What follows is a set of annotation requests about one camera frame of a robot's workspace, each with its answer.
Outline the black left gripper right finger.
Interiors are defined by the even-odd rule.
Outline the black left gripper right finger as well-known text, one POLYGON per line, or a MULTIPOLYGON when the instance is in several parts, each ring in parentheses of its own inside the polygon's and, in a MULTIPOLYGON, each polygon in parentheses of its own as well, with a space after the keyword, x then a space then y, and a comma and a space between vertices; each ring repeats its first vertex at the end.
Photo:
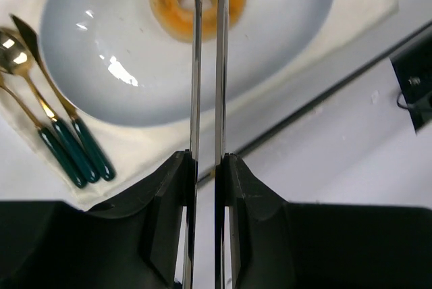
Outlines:
POLYGON ((230 228, 234 288, 430 288, 431 210, 292 203, 237 155, 215 175, 215 287, 225 287, 230 228))

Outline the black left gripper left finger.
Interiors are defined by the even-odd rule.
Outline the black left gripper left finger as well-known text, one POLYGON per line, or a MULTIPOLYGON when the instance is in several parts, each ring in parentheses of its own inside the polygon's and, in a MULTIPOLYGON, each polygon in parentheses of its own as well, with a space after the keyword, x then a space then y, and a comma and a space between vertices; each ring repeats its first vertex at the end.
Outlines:
POLYGON ((173 288, 192 159, 81 211, 61 201, 1 203, 2 288, 173 288))

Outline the metal tongs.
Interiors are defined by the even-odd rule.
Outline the metal tongs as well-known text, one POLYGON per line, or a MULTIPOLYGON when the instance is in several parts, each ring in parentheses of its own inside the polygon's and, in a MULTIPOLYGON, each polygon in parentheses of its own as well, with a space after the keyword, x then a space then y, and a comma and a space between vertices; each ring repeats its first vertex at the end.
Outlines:
MULTIPOLYGON (((212 92, 212 95, 215 97, 214 106, 210 106, 210 97, 205 97, 205 109, 207 111, 213 109, 215 114, 215 161, 213 169, 215 181, 215 288, 225 288, 225 181, 223 164, 225 157, 226 78, 230 25, 229 3, 230 0, 216 0, 215 91, 212 92)), ((182 276, 183 288, 193 287, 194 275, 203 32, 203 3, 202 0, 194 0, 189 143, 189 165, 192 176, 186 183, 186 236, 182 276)))

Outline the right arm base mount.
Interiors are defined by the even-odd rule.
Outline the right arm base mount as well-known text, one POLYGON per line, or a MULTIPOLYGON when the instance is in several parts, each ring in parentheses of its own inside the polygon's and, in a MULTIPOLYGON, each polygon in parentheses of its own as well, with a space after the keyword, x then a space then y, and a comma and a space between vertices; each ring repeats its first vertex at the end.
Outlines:
POLYGON ((401 52, 391 63, 400 85, 396 105, 409 113, 419 131, 431 122, 431 40, 401 52))

